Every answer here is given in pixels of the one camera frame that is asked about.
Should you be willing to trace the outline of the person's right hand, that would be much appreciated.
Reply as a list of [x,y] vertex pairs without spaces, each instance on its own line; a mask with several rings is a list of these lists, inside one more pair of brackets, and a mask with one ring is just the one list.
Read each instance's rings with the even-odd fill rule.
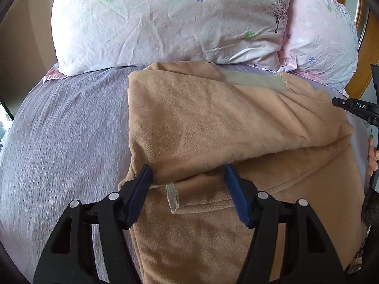
[[372,176],[373,173],[378,171],[378,150],[374,148],[374,139],[372,136],[369,137],[368,143],[367,173]]

